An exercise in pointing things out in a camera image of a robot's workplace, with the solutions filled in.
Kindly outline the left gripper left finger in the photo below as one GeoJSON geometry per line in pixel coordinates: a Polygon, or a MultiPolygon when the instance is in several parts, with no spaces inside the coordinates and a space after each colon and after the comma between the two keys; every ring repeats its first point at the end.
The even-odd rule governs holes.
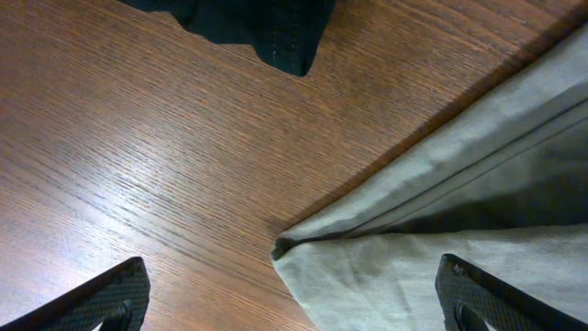
{"type": "Polygon", "coordinates": [[[1,328],[140,331],[150,290],[143,259],[131,257],[1,328]]]}

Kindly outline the khaki shorts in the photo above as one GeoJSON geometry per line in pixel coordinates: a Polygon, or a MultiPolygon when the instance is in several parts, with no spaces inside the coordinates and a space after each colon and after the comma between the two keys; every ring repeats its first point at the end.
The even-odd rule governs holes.
{"type": "Polygon", "coordinates": [[[272,264],[321,330],[440,330],[444,254],[586,319],[586,28],[280,234],[272,264]]]}

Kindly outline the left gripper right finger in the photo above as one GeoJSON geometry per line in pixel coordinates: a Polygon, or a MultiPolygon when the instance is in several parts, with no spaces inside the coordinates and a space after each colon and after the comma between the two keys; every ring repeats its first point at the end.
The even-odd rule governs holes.
{"type": "Polygon", "coordinates": [[[587,331],[587,324],[453,255],[441,256],[435,291],[446,331],[587,331]]]}

